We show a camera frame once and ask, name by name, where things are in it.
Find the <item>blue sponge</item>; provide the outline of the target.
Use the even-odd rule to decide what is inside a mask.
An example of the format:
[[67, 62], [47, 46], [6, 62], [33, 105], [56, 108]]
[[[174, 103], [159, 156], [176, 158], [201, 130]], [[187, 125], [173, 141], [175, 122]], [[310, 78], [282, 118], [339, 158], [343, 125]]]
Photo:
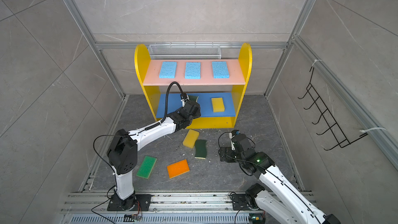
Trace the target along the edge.
[[177, 62], [162, 62], [159, 72], [160, 79], [174, 79], [177, 69]]
[[201, 79], [201, 62], [187, 62], [184, 72], [185, 79]]

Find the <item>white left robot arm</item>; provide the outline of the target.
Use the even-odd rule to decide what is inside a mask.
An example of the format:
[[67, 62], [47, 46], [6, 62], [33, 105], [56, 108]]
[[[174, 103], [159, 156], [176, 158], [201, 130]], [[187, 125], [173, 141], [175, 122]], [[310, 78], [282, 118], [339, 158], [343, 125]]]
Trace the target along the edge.
[[164, 118], [151, 125], [129, 132], [124, 129], [117, 131], [107, 151], [116, 182], [108, 211], [130, 211], [138, 207], [132, 176], [132, 171], [137, 165], [138, 152], [163, 136], [187, 128], [199, 117], [199, 103], [184, 100], [182, 107], [172, 113], [166, 113]]

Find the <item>dark green sponge curved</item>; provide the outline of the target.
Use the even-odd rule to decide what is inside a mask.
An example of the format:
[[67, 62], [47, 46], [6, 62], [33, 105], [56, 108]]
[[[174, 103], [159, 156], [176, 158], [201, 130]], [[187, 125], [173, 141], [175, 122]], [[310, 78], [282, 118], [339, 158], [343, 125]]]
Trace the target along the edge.
[[190, 101], [193, 101], [193, 102], [197, 102], [198, 101], [198, 96], [197, 95], [188, 95], [188, 99], [190, 100]]

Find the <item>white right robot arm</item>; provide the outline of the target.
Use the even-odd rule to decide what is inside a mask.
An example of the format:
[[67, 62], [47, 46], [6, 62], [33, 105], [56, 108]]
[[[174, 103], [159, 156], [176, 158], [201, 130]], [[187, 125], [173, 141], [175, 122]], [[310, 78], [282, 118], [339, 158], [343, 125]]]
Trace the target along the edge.
[[252, 139], [238, 130], [227, 134], [231, 146], [219, 147], [220, 160], [238, 163], [243, 173], [260, 181], [245, 191], [248, 207], [265, 211], [281, 224], [340, 223], [336, 216], [310, 203], [266, 153], [255, 150]]

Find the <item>yellow sponge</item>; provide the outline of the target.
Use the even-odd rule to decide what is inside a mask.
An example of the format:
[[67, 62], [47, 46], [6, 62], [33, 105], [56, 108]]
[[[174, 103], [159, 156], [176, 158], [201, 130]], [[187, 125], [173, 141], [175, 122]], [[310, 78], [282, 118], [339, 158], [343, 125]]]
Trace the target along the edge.
[[221, 113], [225, 111], [225, 106], [222, 97], [214, 97], [211, 99], [212, 110], [214, 113]]
[[195, 130], [189, 130], [183, 140], [183, 146], [193, 149], [200, 133]]

